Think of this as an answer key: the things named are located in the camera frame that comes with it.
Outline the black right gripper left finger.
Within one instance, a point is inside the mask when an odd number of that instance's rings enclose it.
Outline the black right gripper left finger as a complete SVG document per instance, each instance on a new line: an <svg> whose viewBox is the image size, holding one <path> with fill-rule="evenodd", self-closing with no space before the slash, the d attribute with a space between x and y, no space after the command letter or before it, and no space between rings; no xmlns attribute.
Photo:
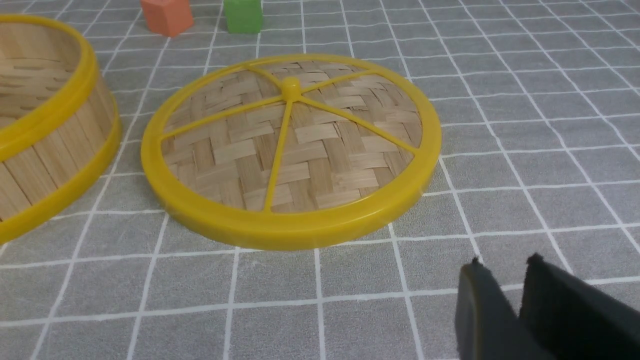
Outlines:
<svg viewBox="0 0 640 360"><path fill-rule="evenodd" d="M461 360L549 360L477 257L459 272L454 317Z"/></svg>

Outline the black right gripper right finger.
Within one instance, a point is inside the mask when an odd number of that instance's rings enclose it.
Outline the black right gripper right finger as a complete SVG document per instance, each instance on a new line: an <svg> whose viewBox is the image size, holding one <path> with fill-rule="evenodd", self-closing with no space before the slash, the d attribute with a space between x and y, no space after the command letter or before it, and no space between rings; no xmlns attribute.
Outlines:
<svg viewBox="0 0 640 360"><path fill-rule="evenodd" d="M519 321L558 360L637 360L640 313L535 253Z"/></svg>

